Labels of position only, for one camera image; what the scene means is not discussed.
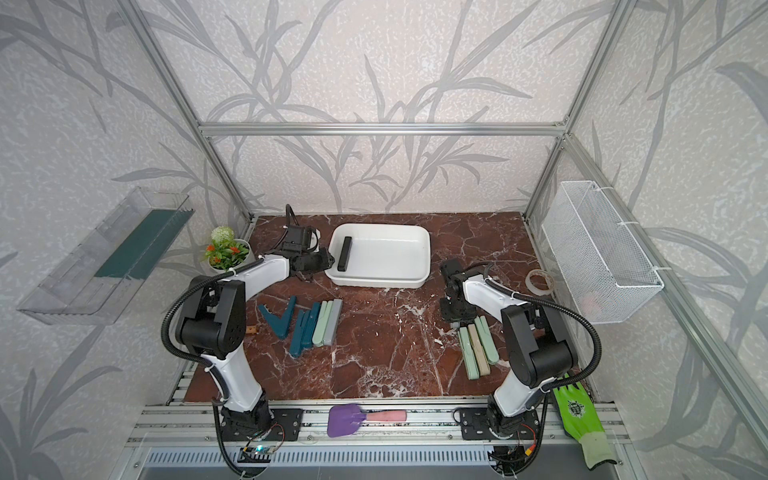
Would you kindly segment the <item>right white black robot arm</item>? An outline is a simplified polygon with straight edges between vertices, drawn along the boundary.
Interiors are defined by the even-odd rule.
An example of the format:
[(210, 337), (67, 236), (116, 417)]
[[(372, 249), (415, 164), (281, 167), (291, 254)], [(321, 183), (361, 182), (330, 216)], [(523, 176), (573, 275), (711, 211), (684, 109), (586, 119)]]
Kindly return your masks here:
[[(496, 419), (512, 419), (536, 407), (556, 388), (589, 377), (602, 359), (602, 342), (596, 328), (580, 313), (552, 300), (513, 291), (489, 273), (490, 264), (464, 267), (457, 259), (442, 262), (445, 282), (441, 315), (448, 322), (468, 322), (479, 309), (502, 324), (510, 373), (491, 396), (489, 409)], [(587, 366), (569, 377), (578, 362), (575, 341), (566, 325), (569, 317), (582, 326), (592, 341)]]

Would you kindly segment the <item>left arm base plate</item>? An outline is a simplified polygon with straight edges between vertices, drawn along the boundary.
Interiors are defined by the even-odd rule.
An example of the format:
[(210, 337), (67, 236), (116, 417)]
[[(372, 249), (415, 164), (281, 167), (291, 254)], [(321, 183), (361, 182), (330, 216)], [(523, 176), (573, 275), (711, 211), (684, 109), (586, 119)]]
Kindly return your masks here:
[(223, 408), (220, 433), (224, 442), (246, 440), (294, 442), (302, 424), (302, 409), (237, 412)]

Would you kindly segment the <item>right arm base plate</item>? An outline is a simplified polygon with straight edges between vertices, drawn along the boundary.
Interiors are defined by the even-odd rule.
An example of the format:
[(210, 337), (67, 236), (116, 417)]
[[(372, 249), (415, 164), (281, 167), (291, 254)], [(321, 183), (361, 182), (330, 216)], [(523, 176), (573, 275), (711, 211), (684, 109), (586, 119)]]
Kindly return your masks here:
[(516, 416), (504, 416), (488, 405), (482, 408), (459, 408), (458, 424), (463, 440), (533, 441), (540, 433), (541, 420), (535, 409)]

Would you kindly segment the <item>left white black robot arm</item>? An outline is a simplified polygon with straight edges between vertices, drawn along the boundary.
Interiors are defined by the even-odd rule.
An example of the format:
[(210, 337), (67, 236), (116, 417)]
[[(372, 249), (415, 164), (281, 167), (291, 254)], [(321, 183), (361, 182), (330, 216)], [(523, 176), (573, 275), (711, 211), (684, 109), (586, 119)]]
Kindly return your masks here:
[(204, 367), (217, 385), (214, 405), (226, 422), (255, 430), (271, 424), (267, 395), (244, 352), (246, 303), (290, 277), (329, 269), (334, 258), (310, 226), (289, 225), (276, 247), (251, 263), (214, 276), (198, 276), (171, 305), (161, 341), (173, 356)]

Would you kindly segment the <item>beige pliers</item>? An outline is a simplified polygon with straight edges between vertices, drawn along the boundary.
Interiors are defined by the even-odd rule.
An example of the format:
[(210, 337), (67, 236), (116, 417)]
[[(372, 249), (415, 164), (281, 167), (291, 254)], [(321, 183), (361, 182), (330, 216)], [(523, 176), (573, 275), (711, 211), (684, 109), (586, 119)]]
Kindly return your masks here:
[(469, 337), (472, 345), (472, 349), (475, 355), (475, 359), (478, 366), (480, 376), (487, 376), (491, 373), (490, 365), (485, 353), (485, 349), (480, 340), (480, 336), (477, 327), (472, 324), (468, 327)]

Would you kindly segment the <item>pale green pliers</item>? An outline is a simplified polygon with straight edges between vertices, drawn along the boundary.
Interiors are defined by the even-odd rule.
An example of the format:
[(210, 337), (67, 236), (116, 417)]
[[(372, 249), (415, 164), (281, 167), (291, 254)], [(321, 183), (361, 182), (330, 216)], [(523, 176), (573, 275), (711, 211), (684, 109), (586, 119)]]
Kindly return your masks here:
[(488, 326), (486, 317), (479, 316), (474, 320), (474, 323), (488, 363), (490, 365), (496, 365), (500, 360), (500, 356)]

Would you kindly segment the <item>mint green pliers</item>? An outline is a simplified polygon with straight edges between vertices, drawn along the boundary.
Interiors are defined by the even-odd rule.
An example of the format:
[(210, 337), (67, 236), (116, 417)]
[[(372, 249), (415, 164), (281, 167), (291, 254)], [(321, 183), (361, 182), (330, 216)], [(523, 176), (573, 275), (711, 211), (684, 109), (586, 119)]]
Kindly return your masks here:
[(468, 379), (477, 380), (480, 377), (479, 367), (466, 327), (461, 327), (459, 329), (459, 341)]

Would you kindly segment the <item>white rectangular storage tray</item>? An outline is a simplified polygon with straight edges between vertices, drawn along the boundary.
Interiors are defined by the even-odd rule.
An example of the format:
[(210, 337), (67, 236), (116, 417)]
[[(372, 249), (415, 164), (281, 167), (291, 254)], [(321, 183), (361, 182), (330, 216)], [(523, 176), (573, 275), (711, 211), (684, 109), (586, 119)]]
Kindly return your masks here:
[[(337, 270), (345, 236), (352, 246), (346, 272)], [(346, 223), (334, 231), (328, 247), (335, 264), (325, 271), (338, 286), (419, 288), (431, 271), (429, 232), (420, 226)]]

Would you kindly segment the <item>black pliers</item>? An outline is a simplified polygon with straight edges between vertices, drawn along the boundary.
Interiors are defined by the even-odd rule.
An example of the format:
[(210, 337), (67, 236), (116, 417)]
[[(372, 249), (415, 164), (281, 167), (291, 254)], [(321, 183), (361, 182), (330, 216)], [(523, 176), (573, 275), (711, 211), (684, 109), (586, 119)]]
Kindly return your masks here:
[(346, 272), (349, 264), (349, 257), (351, 253), (351, 246), (352, 246), (352, 240), (353, 238), (351, 236), (345, 236), (343, 243), (342, 243), (342, 249), (338, 258), (337, 263), (337, 270), (339, 272)]

